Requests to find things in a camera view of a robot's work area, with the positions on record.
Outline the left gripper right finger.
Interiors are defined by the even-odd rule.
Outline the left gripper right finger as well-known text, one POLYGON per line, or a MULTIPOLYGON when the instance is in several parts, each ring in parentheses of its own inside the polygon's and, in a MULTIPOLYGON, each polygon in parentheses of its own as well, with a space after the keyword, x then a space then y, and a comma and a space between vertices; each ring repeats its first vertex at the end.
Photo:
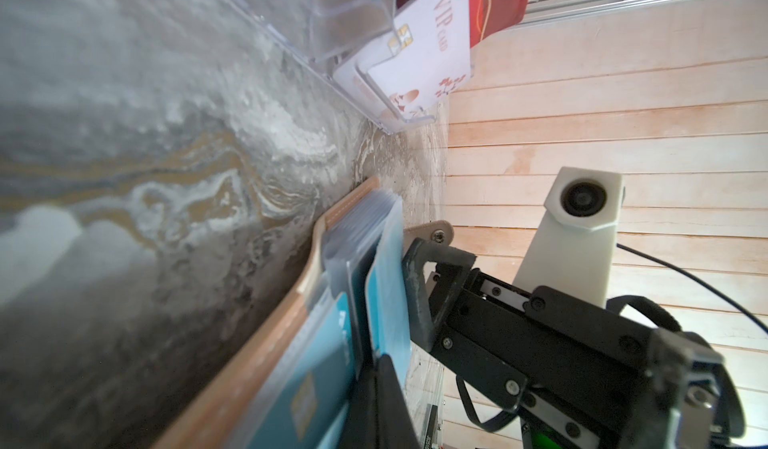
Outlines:
POLYGON ((376 365, 376 420, 377 448, 420 448, 403 390, 388 354, 382 355, 376 365))

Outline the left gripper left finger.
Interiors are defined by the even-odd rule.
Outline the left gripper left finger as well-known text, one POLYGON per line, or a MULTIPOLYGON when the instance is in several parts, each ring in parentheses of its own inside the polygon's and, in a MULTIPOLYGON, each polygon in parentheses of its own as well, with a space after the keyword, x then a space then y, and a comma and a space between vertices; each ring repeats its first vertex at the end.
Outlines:
POLYGON ((378 446, 377 372, 363 367, 349 401, 348 413, 337 447, 373 449, 378 446))

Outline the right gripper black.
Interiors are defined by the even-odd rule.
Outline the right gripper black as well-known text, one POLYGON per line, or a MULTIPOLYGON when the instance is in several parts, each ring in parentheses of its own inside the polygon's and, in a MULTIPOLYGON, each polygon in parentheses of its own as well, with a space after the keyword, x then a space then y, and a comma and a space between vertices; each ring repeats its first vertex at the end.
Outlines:
POLYGON ((473 269, 415 238, 402 259, 411 340, 456 377, 469 421, 528 448, 728 448, 744 411, 724 358, 660 306, 598 308, 473 269))

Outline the teal card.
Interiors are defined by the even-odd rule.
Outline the teal card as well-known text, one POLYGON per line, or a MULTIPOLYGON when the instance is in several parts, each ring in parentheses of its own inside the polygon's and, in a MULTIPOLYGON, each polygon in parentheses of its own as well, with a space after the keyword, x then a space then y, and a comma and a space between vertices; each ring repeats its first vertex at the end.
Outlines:
POLYGON ((242 448, 330 448, 338 440, 355 373, 348 297, 325 293, 298 340, 251 405, 242 448))
POLYGON ((411 359, 408 302, 402 269, 404 217, 397 199, 383 221, 381 237, 365 283, 366 309, 373 361, 388 355, 401 389, 411 359))

